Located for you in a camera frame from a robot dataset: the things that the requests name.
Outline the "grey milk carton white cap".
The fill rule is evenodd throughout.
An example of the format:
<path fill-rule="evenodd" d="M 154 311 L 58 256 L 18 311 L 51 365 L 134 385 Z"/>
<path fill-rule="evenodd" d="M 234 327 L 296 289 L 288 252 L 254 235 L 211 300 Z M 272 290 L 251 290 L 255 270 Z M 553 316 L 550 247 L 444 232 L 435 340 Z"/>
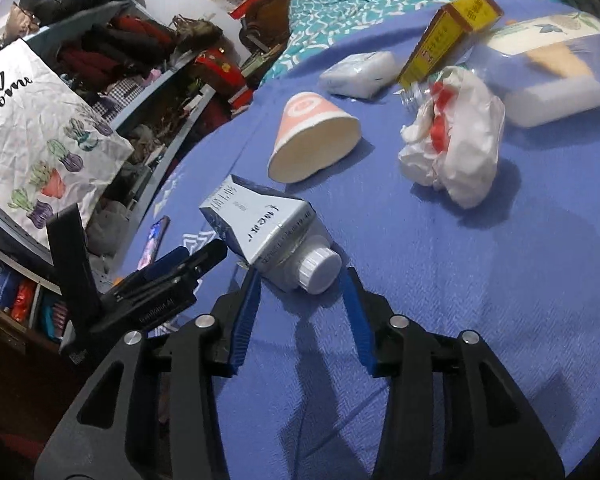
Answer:
<path fill-rule="evenodd" d="M 231 174 L 199 210 L 232 252 L 283 292 L 319 295 L 338 278 L 334 241 L 302 198 Z"/>

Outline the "white tissue pack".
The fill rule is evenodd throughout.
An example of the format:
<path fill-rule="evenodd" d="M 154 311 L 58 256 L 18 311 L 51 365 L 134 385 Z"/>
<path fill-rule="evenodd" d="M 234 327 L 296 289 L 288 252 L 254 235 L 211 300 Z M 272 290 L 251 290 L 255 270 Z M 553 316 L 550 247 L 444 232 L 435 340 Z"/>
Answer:
<path fill-rule="evenodd" d="M 400 66 L 389 51 L 355 53 L 321 73 L 320 87 L 333 96 L 369 100 L 396 81 Z"/>

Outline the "black smartphone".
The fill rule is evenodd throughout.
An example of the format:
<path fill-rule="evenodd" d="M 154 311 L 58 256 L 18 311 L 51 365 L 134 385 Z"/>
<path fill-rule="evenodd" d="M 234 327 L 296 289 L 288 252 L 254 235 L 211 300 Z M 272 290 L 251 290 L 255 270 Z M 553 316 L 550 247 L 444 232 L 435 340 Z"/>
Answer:
<path fill-rule="evenodd" d="M 146 268 L 146 266 L 149 266 L 156 260 L 164 233 L 169 224 L 170 218 L 168 216 L 163 216 L 151 226 L 142 255 L 140 256 L 140 261 L 137 263 L 137 270 Z"/>

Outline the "white home cactus cloth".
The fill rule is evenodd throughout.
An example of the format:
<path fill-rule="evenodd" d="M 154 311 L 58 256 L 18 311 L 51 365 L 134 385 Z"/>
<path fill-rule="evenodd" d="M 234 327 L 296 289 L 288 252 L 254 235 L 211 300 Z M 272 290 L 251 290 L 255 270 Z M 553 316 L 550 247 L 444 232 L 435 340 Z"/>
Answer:
<path fill-rule="evenodd" d="M 22 39 L 0 51 L 0 208 L 46 246 L 46 223 L 83 221 L 133 151 Z"/>

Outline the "pink white paper cup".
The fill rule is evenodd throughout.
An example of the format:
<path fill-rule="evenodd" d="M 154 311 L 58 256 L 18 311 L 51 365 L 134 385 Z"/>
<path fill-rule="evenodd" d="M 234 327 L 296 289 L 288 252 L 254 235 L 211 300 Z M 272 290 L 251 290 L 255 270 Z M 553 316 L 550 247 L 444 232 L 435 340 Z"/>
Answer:
<path fill-rule="evenodd" d="M 361 139 L 358 118 L 318 93 L 299 92 L 284 107 L 268 177 L 283 184 L 306 180 L 345 158 Z"/>

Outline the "cluttered metal shelf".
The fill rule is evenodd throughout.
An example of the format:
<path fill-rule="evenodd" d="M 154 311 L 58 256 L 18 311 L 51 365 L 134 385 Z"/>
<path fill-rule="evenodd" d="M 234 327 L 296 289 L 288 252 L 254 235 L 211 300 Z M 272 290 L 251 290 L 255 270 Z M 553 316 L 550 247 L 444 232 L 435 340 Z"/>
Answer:
<path fill-rule="evenodd" d="M 226 54 L 222 30 L 204 18 L 156 21 L 142 0 L 17 0 L 0 51 L 22 39 L 133 148 L 83 221 L 99 290 L 120 262 L 158 186 L 193 141 L 218 94 L 196 56 Z M 0 208 L 0 347 L 57 352 L 72 337 L 50 244 L 38 244 Z"/>

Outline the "red gift box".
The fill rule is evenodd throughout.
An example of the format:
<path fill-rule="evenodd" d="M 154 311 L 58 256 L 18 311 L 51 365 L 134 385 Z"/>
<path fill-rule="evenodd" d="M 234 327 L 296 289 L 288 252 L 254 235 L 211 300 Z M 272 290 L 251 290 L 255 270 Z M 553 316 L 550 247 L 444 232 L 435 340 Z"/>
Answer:
<path fill-rule="evenodd" d="M 233 110 L 249 105 L 253 91 L 239 67 L 219 49 L 200 52 L 194 61 L 196 73 L 211 86 Z"/>

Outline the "blue patterned bed blanket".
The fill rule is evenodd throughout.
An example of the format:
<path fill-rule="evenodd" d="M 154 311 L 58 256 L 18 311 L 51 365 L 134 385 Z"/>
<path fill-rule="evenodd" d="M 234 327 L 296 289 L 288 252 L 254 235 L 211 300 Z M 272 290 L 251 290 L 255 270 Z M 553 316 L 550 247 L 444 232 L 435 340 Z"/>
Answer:
<path fill-rule="evenodd" d="M 486 338 L 565 468 L 600 479 L 600 108 L 507 127 L 488 198 L 463 210 L 400 173 L 397 96 L 342 107 L 362 141 L 291 194 L 394 310 L 430 332 Z M 338 289 L 264 286 L 245 364 L 216 384 L 230 475 L 367 478 L 387 391 L 358 362 Z"/>

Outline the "dark carved wooden headboard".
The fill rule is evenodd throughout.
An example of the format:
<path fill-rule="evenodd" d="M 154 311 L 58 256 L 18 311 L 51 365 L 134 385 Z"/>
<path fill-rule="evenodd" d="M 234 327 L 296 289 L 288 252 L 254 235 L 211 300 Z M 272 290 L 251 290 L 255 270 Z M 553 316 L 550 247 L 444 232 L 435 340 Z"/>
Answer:
<path fill-rule="evenodd" d="M 291 0 L 258 0 L 240 22 L 239 40 L 250 53 L 268 52 L 286 46 L 290 37 L 289 5 Z"/>

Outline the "crumpled white red plastic bag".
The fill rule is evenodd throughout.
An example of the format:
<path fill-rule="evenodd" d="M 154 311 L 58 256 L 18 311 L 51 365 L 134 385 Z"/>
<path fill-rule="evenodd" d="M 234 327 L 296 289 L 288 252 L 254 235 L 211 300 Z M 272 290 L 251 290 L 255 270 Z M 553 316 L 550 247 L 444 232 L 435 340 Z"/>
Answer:
<path fill-rule="evenodd" d="M 414 110 L 401 129 L 399 167 L 408 180 L 443 190 L 464 209 L 491 191 L 505 124 L 505 105 L 473 72 L 451 66 L 426 84 L 412 84 L 404 105 Z"/>

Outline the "white book with butterfly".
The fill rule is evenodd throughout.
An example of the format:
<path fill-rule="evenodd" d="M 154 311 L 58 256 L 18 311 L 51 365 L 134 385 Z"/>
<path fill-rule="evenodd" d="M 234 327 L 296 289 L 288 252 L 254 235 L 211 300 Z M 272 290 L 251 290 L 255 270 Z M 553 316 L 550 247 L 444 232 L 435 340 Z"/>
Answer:
<path fill-rule="evenodd" d="M 533 128 L 600 107 L 600 20 L 584 12 L 506 25 L 472 48 L 466 66 Z"/>

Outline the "yellow red medicine box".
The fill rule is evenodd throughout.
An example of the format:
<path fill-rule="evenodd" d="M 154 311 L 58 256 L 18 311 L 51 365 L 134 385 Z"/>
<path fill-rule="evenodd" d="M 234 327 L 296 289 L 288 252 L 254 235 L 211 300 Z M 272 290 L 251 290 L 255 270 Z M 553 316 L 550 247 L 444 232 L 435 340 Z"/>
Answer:
<path fill-rule="evenodd" d="M 454 0 L 430 21 L 398 76 L 403 89 L 453 64 L 504 15 L 495 0 Z"/>

